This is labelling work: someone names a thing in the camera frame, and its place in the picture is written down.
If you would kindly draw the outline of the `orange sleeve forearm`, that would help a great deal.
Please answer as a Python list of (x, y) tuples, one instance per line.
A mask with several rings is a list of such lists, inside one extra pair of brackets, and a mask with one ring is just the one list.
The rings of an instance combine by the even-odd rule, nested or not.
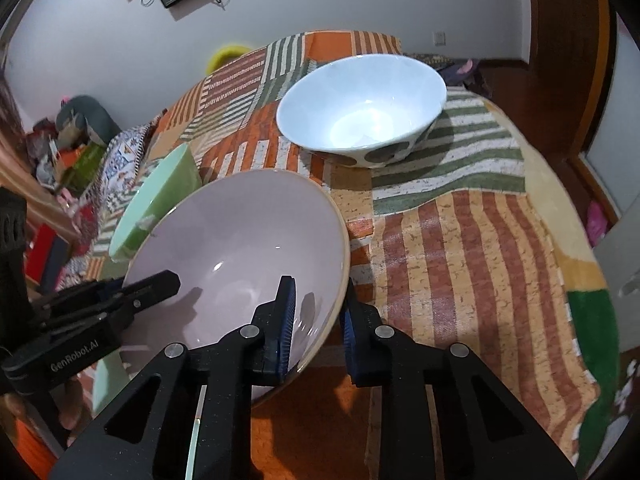
[(1, 427), (35, 475), (41, 480), (47, 480), (58, 460), (50, 448), (29, 426), (5, 410), (1, 410)]

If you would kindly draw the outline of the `left hand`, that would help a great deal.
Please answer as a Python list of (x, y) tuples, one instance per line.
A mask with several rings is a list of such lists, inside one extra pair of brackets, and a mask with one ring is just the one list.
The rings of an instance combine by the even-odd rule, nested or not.
[(58, 391), (58, 421), (71, 434), (80, 434), (92, 421), (92, 415), (79, 378), (73, 376)]

